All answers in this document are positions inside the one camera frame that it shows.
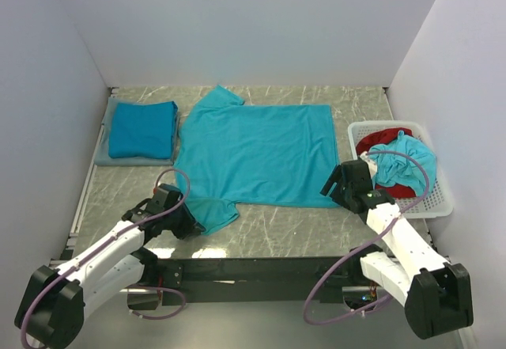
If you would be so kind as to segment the teal t shirt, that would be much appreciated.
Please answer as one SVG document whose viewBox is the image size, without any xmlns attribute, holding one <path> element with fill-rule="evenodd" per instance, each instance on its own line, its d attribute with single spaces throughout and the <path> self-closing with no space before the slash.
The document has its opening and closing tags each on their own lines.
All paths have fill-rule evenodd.
<svg viewBox="0 0 506 349">
<path fill-rule="evenodd" d="M 175 167 L 191 213 L 215 233 L 240 213 L 237 204 L 333 208 L 320 191 L 338 164 L 331 108 L 247 105 L 217 86 L 185 119 Z"/>
</svg>

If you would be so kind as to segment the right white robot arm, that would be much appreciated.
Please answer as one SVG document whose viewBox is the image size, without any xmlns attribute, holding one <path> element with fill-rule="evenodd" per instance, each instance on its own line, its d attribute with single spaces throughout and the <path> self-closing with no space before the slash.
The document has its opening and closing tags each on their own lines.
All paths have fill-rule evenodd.
<svg viewBox="0 0 506 349">
<path fill-rule="evenodd" d="M 362 245 L 342 258 L 353 285 L 381 286 L 404 308 L 408 325 L 425 340 L 474 323 L 470 274 L 436 252 L 410 225 L 384 189 L 375 189 L 376 163 L 367 157 L 337 165 L 321 193 L 360 216 L 389 252 Z"/>
</svg>

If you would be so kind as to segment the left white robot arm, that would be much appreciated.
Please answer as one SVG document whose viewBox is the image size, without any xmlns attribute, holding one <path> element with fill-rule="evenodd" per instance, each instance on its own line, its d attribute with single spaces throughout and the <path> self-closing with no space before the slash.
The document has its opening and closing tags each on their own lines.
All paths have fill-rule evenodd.
<svg viewBox="0 0 506 349">
<path fill-rule="evenodd" d="M 178 188 L 161 184 L 84 252 L 34 271 L 14 320 L 22 347 L 68 347 L 85 320 L 123 289 L 151 291 L 160 301 L 168 290 L 164 271 L 146 244 L 164 231 L 179 240 L 205 232 L 186 198 Z"/>
</svg>

